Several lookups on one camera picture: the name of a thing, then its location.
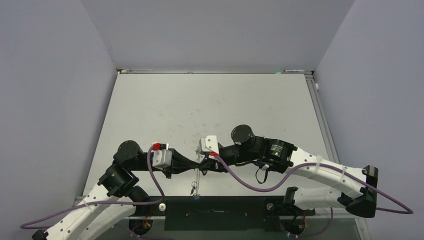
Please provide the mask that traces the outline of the large grey keyring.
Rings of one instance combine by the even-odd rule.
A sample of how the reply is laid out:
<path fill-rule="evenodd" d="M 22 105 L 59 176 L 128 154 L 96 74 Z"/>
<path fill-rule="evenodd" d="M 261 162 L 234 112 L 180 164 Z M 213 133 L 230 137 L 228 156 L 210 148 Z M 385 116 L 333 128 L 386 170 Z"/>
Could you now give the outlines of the large grey keyring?
<path fill-rule="evenodd" d="M 197 155 L 196 162 L 198 164 L 200 164 L 201 161 L 202 161 L 202 159 L 203 159 L 202 158 L 203 155 L 200 153 L 200 148 L 198 147 L 195 152 L 196 152 L 196 155 Z M 199 194 L 199 183 L 200 183 L 201 172 L 200 172 L 200 170 L 196 169 L 195 170 L 195 173 L 196 173 L 195 180 L 191 183 L 191 192 L 190 192 L 190 195 L 193 198 L 200 197 L 200 194 Z"/>

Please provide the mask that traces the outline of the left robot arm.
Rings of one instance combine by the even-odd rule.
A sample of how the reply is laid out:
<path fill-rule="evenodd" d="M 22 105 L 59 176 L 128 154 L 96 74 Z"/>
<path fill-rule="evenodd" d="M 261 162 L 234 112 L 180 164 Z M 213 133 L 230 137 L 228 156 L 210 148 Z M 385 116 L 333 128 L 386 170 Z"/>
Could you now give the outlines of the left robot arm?
<path fill-rule="evenodd" d="M 52 226 L 40 227 L 33 240 L 94 240 L 123 218 L 147 211 L 165 212 L 166 198 L 154 175 L 161 171 L 172 174 L 194 170 L 199 164 L 182 156 L 167 144 L 154 143 L 144 152 L 138 143 L 127 140 L 120 144 L 111 166 L 98 179 L 92 190 L 78 205 L 60 211 L 65 216 Z M 134 171 L 148 171 L 159 190 L 151 198 L 139 185 Z"/>

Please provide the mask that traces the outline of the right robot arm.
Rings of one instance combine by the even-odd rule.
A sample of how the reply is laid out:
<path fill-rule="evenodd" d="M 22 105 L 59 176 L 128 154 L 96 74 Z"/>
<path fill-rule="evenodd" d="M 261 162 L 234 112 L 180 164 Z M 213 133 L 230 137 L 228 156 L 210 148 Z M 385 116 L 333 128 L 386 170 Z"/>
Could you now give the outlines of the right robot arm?
<path fill-rule="evenodd" d="M 260 192 L 258 187 L 249 186 L 230 170 L 231 165 L 254 164 L 259 170 L 284 174 L 274 187 L 279 188 L 290 175 L 297 175 L 321 183 L 322 187 L 289 187 L 284 195 L 282 207 L 289 214 L 299 210 L 315 208 L 339 208 L 348 213 L 373 218 L 377 211 L 378 168 L 367 165 L 363 168 L 347 167 L 313 155 L 292 143 L 256 136 L 250 126 L 242 124 L 231 131 L 233 145 L 222 146 L 215 135 L 202 137 L 198 151 L 206 157 L 201 171 L 230 173 L 239 183 Z"/>

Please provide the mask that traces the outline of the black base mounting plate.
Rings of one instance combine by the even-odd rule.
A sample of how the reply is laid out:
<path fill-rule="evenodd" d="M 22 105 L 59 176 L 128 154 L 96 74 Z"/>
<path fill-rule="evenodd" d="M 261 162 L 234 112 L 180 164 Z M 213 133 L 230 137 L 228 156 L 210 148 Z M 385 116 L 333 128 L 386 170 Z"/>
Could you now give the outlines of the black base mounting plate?
<path fill-rule="evenodd" d="M 314 216 L 285 203 L 283 196 L 191 196 L 166 197 L 165 211 L 158 205 L 138 206 L 131 225 L 144 219 L 163 217 L 166 231 L 243 231 L 278 229 L 278 218 Z"/>

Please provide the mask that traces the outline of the aluminium rail back edge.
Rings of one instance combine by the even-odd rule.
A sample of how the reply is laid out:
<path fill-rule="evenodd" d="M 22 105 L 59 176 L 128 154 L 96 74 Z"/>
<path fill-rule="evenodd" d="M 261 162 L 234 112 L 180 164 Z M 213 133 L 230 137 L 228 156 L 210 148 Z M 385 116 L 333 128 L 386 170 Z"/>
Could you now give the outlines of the aluminium rail back edge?
<path fill-rule="evenodd" d="M 303 75 L 313 75 L 313 71 L 304 70 L 304 71 L 288 71 L 284 70 L 273 71 L 273 70 L 240 70 L 240 69 L 231 69 L 231 70 L 171 70 L 171 69 L 118 69 L 120 74 L 303 74 Z"/>

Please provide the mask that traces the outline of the aluminium rail right side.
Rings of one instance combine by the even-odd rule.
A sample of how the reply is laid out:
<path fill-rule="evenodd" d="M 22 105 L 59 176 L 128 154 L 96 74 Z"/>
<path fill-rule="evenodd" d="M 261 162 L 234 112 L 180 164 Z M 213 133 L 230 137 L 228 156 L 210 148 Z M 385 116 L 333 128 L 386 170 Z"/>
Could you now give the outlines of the aluminium rail right side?
<path fill-rule="evenodd" d="M 312 100 L 313 108 L 316 113 L 316 118 L 324 142 L 324 146 L 327 152 L 328 160 L 340 164 L 339 156 L 334 144 L 334 140 L 324 113 L 323 106 L 319 97 L 319 91 L 315 80 L 312 77 L 305 77 L 306 85 L 309 90 L 309 94 Z"/>

